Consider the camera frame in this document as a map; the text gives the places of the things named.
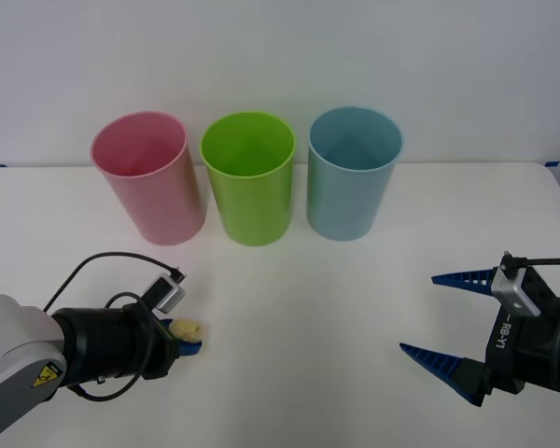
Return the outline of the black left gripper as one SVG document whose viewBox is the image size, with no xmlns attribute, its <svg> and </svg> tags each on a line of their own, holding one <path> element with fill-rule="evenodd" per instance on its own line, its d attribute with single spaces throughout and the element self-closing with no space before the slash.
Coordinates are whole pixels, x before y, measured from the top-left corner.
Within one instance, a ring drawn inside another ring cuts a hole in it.
<svg viewBox="0 0 560 448">
<path fill-rule="evenodd" d="M 151 327 L 147 322 L 145 309 L 138 303 L 124 305 L 122 310 L 131 325 L 131 357 L 120 375 L 121 377 L 133 376 L 139 372 L 147 354 L 147 346 L 153 329 L 155 339 L 148 362 L 141 373 L 141 377 L 145 380 L 166 376 L 179 357 L 192 357 L 201 351 L 202 341 L 176 340 L 171 332 L 172 319 L 160 319 L 151 312 L 150 320 L 153 323 L 153 327 Z"/>
</svg>

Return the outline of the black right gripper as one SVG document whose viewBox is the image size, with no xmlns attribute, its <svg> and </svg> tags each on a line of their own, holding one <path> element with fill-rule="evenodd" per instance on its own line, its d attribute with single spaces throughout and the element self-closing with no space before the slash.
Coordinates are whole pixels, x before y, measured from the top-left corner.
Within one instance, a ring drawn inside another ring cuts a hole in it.
<svg viewBox="0 0 560 448">
<path fill-rule="evenodd" d="M 517 393 L 529 383 L 560 393 L 560 298 L 532 267 L 497 267 L 431 277 L 434 285 L 491 292 L 500 311 L 486 346 L 492 386 Z M 400 343 L 419 366 L 476 407 L 490 394 L 482 362 Z"/>
</svg>

